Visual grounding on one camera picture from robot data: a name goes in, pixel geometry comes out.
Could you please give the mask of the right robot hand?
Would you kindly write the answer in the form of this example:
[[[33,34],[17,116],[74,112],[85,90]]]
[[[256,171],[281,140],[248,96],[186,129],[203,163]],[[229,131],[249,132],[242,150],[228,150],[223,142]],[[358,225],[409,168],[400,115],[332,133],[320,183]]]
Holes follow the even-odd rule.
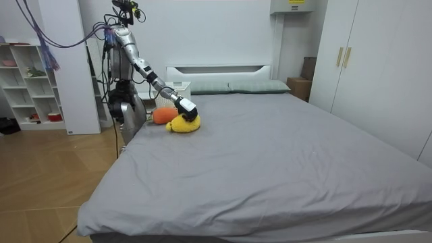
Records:
[[[178,110],[178,113],[183,117],[183,119],[187,122],[193,122],[198,116],[198,110],[196,105],[186,99],[184,97],[179,97],[174,102],[175,108]]]

